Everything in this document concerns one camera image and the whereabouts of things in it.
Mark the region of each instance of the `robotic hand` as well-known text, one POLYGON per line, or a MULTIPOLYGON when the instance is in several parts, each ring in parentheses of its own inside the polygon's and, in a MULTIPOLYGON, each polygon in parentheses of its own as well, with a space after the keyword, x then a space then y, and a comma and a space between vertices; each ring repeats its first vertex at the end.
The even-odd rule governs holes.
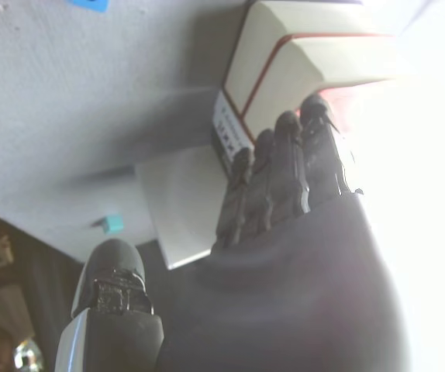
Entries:
POLYGON ((212 254, 164 342, 137 251, 99 246, 56 370, 404 370, 395 296, 333 123, 313 95, 236 155, 212 254))

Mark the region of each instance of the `small blue block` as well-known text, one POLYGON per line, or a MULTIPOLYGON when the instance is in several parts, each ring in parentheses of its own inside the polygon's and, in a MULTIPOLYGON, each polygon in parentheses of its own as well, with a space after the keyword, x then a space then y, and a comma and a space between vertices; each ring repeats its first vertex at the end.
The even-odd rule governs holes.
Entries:
POLYGON ((102 223, 104 233, 107 235, 115 234, 124 229, 124 222, 121 215, 108 215, 102 223))
POLYGON ((109 5, 109 0, 69 0, 77 6, 95 10, 96 12, 105 12, 109 5))

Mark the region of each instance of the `blue object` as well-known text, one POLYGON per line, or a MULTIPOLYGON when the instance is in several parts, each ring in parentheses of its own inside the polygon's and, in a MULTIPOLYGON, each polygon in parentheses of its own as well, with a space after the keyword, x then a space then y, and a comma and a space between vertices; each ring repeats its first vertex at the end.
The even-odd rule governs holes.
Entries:
POLYGON ((121 215, 108 215, 102 223, 104 233, 107 235, 115 234, 124 229, 124 222, 121 215))
POLYGON ((95 10, 96 12, 105 12, 109 5, 109 0, 69 0, 77 6, 95 10))

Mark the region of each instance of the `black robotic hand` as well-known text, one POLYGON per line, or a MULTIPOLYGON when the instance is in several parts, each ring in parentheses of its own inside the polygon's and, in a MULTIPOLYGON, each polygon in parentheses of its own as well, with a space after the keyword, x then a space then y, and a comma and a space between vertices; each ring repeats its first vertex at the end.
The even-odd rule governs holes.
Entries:
POLYGON ((160 370, 404 370, 395 296, 341 142, 313 95, 236 155, 160 370))

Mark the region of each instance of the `white label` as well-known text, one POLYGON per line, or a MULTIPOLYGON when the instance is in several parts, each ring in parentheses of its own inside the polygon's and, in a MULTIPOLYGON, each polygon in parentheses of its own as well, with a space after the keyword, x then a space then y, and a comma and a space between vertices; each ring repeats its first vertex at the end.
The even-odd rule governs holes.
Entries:
POLYGON ((233 161, 234 156, 244 147, 253 149, 254 145, 248 135, 243 130, 243 126, 231 109, 224 94, 220 91, 214 107, 212 118, 217 135, 221 141, 228 158, 233 161))

